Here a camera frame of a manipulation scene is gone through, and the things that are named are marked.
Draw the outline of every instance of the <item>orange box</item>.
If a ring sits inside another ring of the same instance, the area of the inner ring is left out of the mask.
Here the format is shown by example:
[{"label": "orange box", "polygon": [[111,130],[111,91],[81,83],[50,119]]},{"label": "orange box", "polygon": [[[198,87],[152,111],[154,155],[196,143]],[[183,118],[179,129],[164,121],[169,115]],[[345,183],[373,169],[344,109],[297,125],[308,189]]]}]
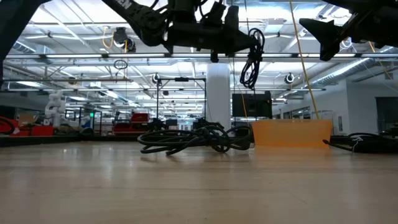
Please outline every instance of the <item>orange box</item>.
[{"label": "orange box", "polygon": [[257,146],[329,148],[331,120],[269,119],[252,123]]}]

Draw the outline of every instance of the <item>wooden floor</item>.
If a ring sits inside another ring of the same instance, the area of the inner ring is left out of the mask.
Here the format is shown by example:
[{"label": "wooden floor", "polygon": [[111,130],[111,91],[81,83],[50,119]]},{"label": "wooden floor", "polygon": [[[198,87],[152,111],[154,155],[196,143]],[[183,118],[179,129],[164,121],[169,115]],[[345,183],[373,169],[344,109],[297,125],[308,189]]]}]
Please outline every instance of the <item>wooden floor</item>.
[{"label": "wooden floor", "polygon": [[398,223],[398,157],[136,143],[0,149],[0,223]]}]

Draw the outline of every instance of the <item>ceiling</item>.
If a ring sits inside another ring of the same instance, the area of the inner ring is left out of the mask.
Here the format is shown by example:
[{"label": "ceiling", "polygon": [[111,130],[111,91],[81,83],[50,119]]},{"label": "ceiling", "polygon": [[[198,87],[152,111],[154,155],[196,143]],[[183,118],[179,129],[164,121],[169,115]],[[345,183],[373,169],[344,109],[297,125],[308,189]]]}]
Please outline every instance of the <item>ceiling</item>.
[{"label": "ceiling", "polygon": [[[136,0],[144,5],[151,5],[151,1]],[[203,11],[210,10],[214,1],[210,0],[203,6]],[[239,5],[239,27],[243,32],[248,32],[249,28],[260,28],[267,37],[264,51],[267,53],[297,53],[297,41],[295,39],[294,23],[292,21],[289,2],[278,1],[247,1],[247,9],[243,0],[233,0],[235,5]],[[166,0],[160,0],[156,9],[167,4]],[[335,20],[335,24],[342,25],[348,19],[350,14],[347,10],[332,7],[321,1],[300,1],[294,3],[294,14],[296,21],[300,18],[320,19],[322,12],[322,21]],[[105,54],[123,53],[124,50],[113,45],[110,48],[104,46],[111,44],[111,34],[116,27],[126,27],[127,34],[135,38],[137,53],[166,53],[163,46],[148,47],[144,45],[134,34],[134,31],[126,21],[110,9],[101,0],[53,0],[42,5],[34,14],[29,24],[18,39],[18,43],[23,44],[28,49],[35,49],[36,53],[51,54]],[[297,29],[301,36],[300,43],[302,51],[306,53],[318,53],[320,45],[318,41],[311,36],[303,27],[297,23]],[[341,52],[352,52],[350,43],[341,46]],[[368,52],[368,45],[354,44],[358,52]],[[175,47],[175,53],[208,53],[208,50],[194,52],[188,47]],[[9,54],[22,54],[21,48],[12,49]],[[173,58],[129,58],[129,66],[125,70],[118,71],[113,63],[116,59],[66,59],[53,58],[51,63],[38,62],[36,60],[5,60],[5,68],[8,69],[10,77],[26,78],[27,80],[37,80],[41,78],[65,79],[75,77],[77,79],[89,78],[107,78],[111,81],[97,83],[99,88],[155,88],[151,82],[152,76],[158,73],[162,78],[173,77],[196,77],[205,78],[208,59],[173,59]],[[235,74],[235,79],[239,80],[239,74],[243,69],[246,59],[227,59],[223,63],[228,63],[231,69],[231,75]],[[326,70],[337,62],[320,62],[312,60],[305,62],[308,70]],[[300,60],[266,60],[260,65],[261,73],[257,81],[256,88],[281,88],[285,87],[284,77],[288,73],[293,73],[296,77],[301,77],[303,68]],[[231,87],[243,89],[239,83],[234,85],[234,78],[231,78]],[[303,79],[296,79],[296,83],[302,83]],[[13,83],[14,88],[27,88],[29,86]],[[87,82],[78,82],[76,85],[70,85],[66,82],[42,83],[47,88],[89,88]],[[161,98],[203,98],[204,93],[195,82],[175,83],[170,82],[167,88],[197,88],[195,91],[171,91],[169,96],[160,96]],[[110,96],[99,96],[98,93],[67,93],[76,94],[86,98],[88,101],[97,103],[122,103],[126,106],[127,102],[138,103],[132,106],[136,110],[153,108],[151,95],[155,91],[147,93],[139,91],[115,91],[120,97],[113,99]],[[281,94],[280,91],[272,92],[275,97]],[[201,100],[182,101],[181,108],[190,108],[189,110],[173,110],[173,113],[190,114],[201,113],[203,103]],[[164,100],[164,113],[169,113],[172,106],[170,100]]]}]

